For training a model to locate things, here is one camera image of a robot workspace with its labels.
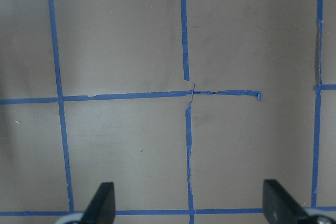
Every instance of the grid square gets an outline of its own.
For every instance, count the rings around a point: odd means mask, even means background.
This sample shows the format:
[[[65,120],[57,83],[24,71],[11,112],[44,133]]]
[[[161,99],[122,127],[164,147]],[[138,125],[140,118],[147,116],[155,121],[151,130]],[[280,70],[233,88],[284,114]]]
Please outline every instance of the grid square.
[[[117,224],[188,224],[189,215],[143,215],[143,216],[116,216]]]
[[[6,224],[53,224],[58,218],[60,217],[0,217],[0,222]]]
[[[315,83],[307,80],[314,76],[316,0],[187,2],[190,73],[199,89]]]
[[[118,210],[187,209],[188,98],[67,102],[73,197],[115,182]]]
[[[65,95],[186,88],[180,0],[55,0],[55,10]]]
[[[325,84],[336,83],[336,3],[323,0],[322,79]]]
[[[48,0],[0,5],[0,99],[57,96]]]
[[[335,99],[336,91],[323,91],[321,96],[321,127],[320,127],[320,155],[319,179],[317,189],[318,206],[335,206],[336,192],[336,157],[335,144]]]
[[[196,215],[195,224],[267,224],[263,214]]]
[[[261,208],[275,178],[310,205],[313,97],[284,104],[197,96],[192,105],[195,209]]]
[[[56,103],[0,106],[1,211],[66,211]]]

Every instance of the gray floor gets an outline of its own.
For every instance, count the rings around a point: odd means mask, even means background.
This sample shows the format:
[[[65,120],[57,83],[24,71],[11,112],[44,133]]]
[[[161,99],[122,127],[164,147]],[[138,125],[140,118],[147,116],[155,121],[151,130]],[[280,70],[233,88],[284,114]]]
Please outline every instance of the gray floor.
[[[48,0],[0,5],[0,102],[56,98]],[[261,101],[194,95],[194,208],[261,208],[264,178],[278,179],[309,207],[316,9],[317,0],[187,0],[187,82],[180,0],[55,0],[63,95],[180,91],[194,82],[196,90],[261,91]],[[324,84],[336,83],[335,12],[335,1],[324,0]],[[336,206],[335,98],[335,91],[323,91],[317,206]],[[116,184],[117,210],[187,210],[189,101],[187,95],[64,102],[75,210],[84,210],[99,183],[109,180]],[[69,211],[57,100],[0,106],[0,161],[0,215]],[[189,221],[188,214],[117,216],[119,224]],[[262,214],[194,220],[237,222],[266,223]]]

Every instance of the black object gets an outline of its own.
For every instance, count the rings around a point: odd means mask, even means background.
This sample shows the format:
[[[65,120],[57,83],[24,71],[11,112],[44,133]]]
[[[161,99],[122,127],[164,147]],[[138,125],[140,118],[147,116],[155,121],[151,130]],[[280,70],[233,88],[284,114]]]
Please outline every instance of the black object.
[[[336,224],[322,211],[308,214],[275,179],[264,180],[262,203],[270,224]]]
[[[113,182],[101,183],[79,223],[113,224],[115,203]]]

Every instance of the vertical blue tape strip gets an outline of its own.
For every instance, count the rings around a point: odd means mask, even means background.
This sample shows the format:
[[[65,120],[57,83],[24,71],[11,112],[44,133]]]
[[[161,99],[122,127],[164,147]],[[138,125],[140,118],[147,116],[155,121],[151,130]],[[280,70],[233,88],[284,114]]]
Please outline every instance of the vertical blue tape strip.
[[[190,81],[188,61],[187,0],[181,0],[182,55],[184,80]]]
[[[320,148],[320,120],[321,120],[321,89],[316,88],[315,98],[315,123],[314,123],[314,148],[313,148],[313,175],[311,183],[311,207],[316,207],[317,186],[319,171],[319,148]]]
[[[54,0],[48,0],[48,3],[49,3],[49,14],[50,14],[51,37],[52,37],[53,51],[54,51],[54,65],[55,65],[55,76],[56,76],[56,86],[57,86],[59,119],[60,119],[60,126],[61,126],[64,165],[65,165],[66,180],[67,180],[68,198],[69,198],[69,210],[70,212],[73,212],[75,209],[73,206],[74,198],[72,195],[72,186],[71,186],[67,128],[66,128],[66,122],[65,122],[65,116],[64,116],[63,91],[62,91],[62,84],[61,84],[59,54],[58,54],[58,46],[57,46],[57,29],[56,29]]]
[[[317,23],[319,27],[319,85],[322,85],[323,0],[317,0]]]
[[[188,207],[190,211],[190,222],[194,224],[194,196],[191,186],[191,150],[192,150],[192,131],[191,131],[191,103],[185,110],[185,128],[187,143],[187,181],[188,181]]]

